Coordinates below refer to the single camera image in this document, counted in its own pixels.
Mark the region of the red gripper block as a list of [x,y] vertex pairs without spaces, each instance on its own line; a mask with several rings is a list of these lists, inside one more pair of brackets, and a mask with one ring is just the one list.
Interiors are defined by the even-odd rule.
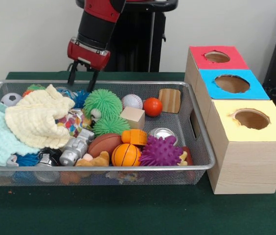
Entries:
[[95,69],[92,79],[89,81],[87,86],[87,92],[92,92],[95,87],[99,71],[106,67],[111,53],[108,50],[88,47],[82,44],[76,37],[72,37],[68,44],[67,55],[70,59],[74,60],[74,62],[70,63],[67,68],[67,71],[69,71],[68,84],[70,86],[74,84],[76,72],[78,71],[78,62],[80,62],[83,65],[90,66],[92,69]]

